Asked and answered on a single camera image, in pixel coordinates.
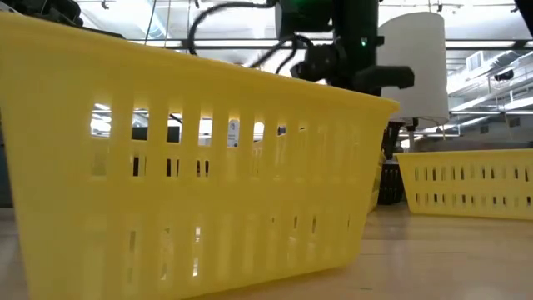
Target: ductwork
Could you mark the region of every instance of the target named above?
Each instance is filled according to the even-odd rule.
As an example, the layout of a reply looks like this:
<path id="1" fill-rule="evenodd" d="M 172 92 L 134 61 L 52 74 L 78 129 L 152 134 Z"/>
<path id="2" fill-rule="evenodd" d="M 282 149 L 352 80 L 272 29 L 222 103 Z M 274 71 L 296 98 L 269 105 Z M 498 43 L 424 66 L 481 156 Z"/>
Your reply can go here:
<path id="1" fill-rule="evenodd" d="M 475 71 L 469 72 L 466 67 L 463 67 L 461 70 L 448 77 L 448 95 L 461 94 L 465 89 L 476 82 L 475 79 L 494 76 L 505 68 L 518 64 L 520 60 L 530 54 L 531 51 L 505 51 L 492 57 L 486 57 L 489 53 L 490 52 L 484 52 L 485 62 Z"/>

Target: table surface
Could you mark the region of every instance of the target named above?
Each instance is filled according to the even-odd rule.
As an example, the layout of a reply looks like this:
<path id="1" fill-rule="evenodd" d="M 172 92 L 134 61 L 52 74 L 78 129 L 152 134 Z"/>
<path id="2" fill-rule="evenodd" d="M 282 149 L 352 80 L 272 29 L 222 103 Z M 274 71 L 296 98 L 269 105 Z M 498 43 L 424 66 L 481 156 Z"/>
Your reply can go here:
<path id="1" fill-rule="evenodd" d="M 533 222 L 412 215 L 379 207 L 350 266 L 197 297 L 227 299 L 531 299 Z M 0 209 L 0 294 L 27 299 L 17 228 Z"/>

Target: wooden table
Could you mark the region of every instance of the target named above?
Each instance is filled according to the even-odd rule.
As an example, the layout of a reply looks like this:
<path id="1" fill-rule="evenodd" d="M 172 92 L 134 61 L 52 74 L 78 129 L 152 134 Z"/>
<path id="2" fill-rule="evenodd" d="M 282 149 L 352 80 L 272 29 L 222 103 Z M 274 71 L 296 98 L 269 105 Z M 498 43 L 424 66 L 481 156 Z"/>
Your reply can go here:
<path id="1" fill-rule="evenodd" d="M 0 294 L 27 299 L 14 222 L 0 214 Z M 379 207 L 351 266 L 198 297 L 532 299 L 533 222 L 411 215 Z"/>

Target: air vent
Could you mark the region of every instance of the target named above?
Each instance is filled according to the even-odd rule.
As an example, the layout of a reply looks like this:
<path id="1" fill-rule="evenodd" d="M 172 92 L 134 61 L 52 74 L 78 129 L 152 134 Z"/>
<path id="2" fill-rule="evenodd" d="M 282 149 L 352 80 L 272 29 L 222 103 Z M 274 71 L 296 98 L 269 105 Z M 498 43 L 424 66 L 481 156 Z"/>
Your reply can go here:
<path id="1" fill-rule="evenodd" d="M 520 126 L 520 118 L 515 117 L 509 120 L 509 127 L 519 127 Z"/>
<path id="2" fill-rule="evenodd" d="M 489 132 L 489 125 L 483 125 L 480 127 L 480 133 L 485 134 Z"/>
<path id="3" fill-rule="evenodd" d="M 468 72 L 475 71 L 477 68 L 480 68 L 483 64 L 483 52 L 478 51 L 472 55 L 470 55 L 466 59 L 466 68 L 468 69 Z"/>

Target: white cylinder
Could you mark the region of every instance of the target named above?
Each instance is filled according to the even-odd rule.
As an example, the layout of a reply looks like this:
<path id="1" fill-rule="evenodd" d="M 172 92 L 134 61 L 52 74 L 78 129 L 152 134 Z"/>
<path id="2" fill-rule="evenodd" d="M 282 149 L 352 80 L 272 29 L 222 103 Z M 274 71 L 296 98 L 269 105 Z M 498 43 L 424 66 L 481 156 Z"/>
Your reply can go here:
<path id="1" fill-rule="evenodd" d="M 377 49 L 381 66 L 408 66 L 415 86 L 383 88 L 381 95 L 400 103 L 392 121 L 419 118 L 418 128 L 448 122 L 444 19 L 438 13 L 416 12 L 395 17 L 379 28 L 385 44 Z"/>

